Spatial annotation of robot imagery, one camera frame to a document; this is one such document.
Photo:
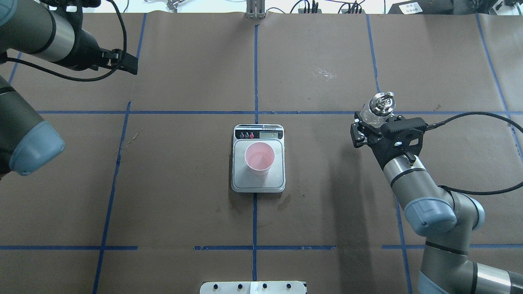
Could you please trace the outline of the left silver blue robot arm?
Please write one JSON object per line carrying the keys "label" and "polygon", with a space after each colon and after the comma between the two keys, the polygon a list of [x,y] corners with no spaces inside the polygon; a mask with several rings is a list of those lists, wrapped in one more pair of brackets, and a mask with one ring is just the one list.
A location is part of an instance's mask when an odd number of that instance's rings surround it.
{"label": "left silver blue robot arm", "polygon": [[[2,0],[1,64],[13,63],[66,82],[98,82],[117,71],[138,74],[128,51],[123,13],[111,0],[123,46],[101,47],[84,24],[84,10],[101,0]],[[59,156],[65,142],[7,78],[1,77],[1,177],[28,176]]]}

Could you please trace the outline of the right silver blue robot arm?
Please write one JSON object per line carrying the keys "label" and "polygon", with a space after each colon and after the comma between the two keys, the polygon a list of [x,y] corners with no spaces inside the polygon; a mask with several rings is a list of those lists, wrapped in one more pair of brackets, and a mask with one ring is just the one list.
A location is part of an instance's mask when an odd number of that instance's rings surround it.
{"label": "right silver blue robot arm", "polygon": [[351,139],[355,148],[368,145],[383,171],[404,217],[418,236],[426,238],[417,288],[421,294],[521,294],[522,275],[469,259],[472,232],[482,227],[485,210],[473,198],[511,192],[522,187],[473,192],[437,185],[419,157],[425,132],[465,116],[490,116],[512,120],[491,112],[472,111],[435,124],[420,117],[387,116],[375,127],[355,112]]}

